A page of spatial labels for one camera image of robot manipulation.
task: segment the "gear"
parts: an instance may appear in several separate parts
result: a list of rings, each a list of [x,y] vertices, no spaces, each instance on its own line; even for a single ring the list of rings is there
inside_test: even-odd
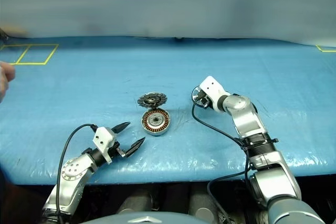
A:
[[[167,101],[167,96],[163,93],[151,92],[144,94],[138,99],[138,105],[145,108],[155,109]]]
[[[161,135],[170,125],[168,112],[161,109],[149,110],[144,113],[141,120],[142,126],[151,135]]]

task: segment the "human hand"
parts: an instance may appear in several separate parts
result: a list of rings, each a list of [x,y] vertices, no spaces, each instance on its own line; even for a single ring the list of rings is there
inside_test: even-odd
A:
[[[15,78],[15,68],[5,62],[0,61],[0,102],[6,94],[8,83]]]

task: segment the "white wall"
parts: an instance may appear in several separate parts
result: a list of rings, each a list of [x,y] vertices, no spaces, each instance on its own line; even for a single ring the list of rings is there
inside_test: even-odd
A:
[[[336,46],[336,0],[0,0],[30,37],[272,38]]]

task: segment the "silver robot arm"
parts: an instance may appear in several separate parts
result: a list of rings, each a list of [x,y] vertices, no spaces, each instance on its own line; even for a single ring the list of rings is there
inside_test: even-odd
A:
[[[112,158],[117,155],[121,157],[129,157],[143,143],[144,138],[132,144],[128,151],[124,151],[119,147],[117,142],[117,134],[122,131],[129,123],[119,124],[110,129],[99,127],[96,129],[93,142],[96,149],[86,149],[79,157],[67,161],[61,170],[59,207],[60,213],[65,221],[69,221],[74,215],[83,189],[88,179],[97,169],[105,164],[111,164]],[[56,208],[56,186],[53,188],[43,207],[43,217],[40,223],[58,223],[58,214]]]
[[[230,94],[208,76],[193,93],[197,104],[216,112],[228,113],[244,145],[254,174],[250,177],[254,198],[268,209],[269,223],[324,223],[301,201],[300,187],[281,152],[276,150],[255,106],[244,96]]]

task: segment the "black cable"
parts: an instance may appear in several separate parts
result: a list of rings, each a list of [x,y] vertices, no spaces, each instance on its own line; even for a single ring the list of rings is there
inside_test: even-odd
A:
[[[57,172],[57,183],[56,183],[56,214],[58,216],[58,220],[61,224],[64,224],[63,222],[63,218],[62,215],[60,214],[60,208],[59,208],[59,187],[60,187],[60,181],[61,181],[61,171],[62,171],[62,165],[63,165],[63,160],[64,160],[64,156],[65,156],[65,152],[68,148],[68,145],[70,143],[70,140],[72,139],[72,137],[74,136],[74,134],[79,131],[81,128],[86,127],[86,126],[92,126],[93,124],[83,124],[79,127],[77,127],[68,137],[67,141],[65,142],[62,154],[61,154],[61,159],[59,161],[59,165],[58,165],[58,172]]]
[[[212,194],[211,192],[211,185],[217,181],[221,181],[223,179],[227,179],[227,178],[232,178],[232,177],[235,177],[235,176],[239,176],[239,175],[242,175],[242,174],[245,174],[246,171],[249,171],[250,168],[247,168],[248,167],[248,157],[246,156],[246,162],[245,162],[245,170],[243,172],[240,172],[240,173],[235,173],[235,174],[231,174],[231,175],[226,175],[226,176],[223,176],[223,177],[219,177],[219,178],[215,178],[213,180],[211,180],[206,189],[208,191],[208,194],[210,195],[210,197],[212,198],[212,200],[215,202],[216,206],[219,208],[219,210],[222,212],[222,214],[224,215],[225,219],[226,219],[226,222],[227,224],[232,224],[231,223],[231,220],[230,220],[230,217],[228,215],[228,213],[224,210],[224,208],[219,204],[219,202],[217,201],[216,197]]]
[[[195,106],[196,106],[196,103],[197,103],[198,100],[195,99],[194,101],[194,104],[193,104],[193,108],[192,108],[192,111],[191,111],[191,114],[193,116],[193,118],[198,121],[199,123],[202,123],[204,126],[207,126],[209,127],[210,129],[214,130],[214,131],[217,131],[219,132],[220,134],[228,137],[229,139],[231,139],[232,141],[234,141],[236,144],[238,144],[239,146],[243,146],[242,142],[238,139],[238,138],[235,138],[231,135],[229,135],[228,133],[224,132],[224,131],[221,131],[220,129],[217,129],[216,127],[213,127],[212,125],[210,124],[207,124],[206,122],[203,122],[202,120],[200,120],[196,115],[195,115]]]

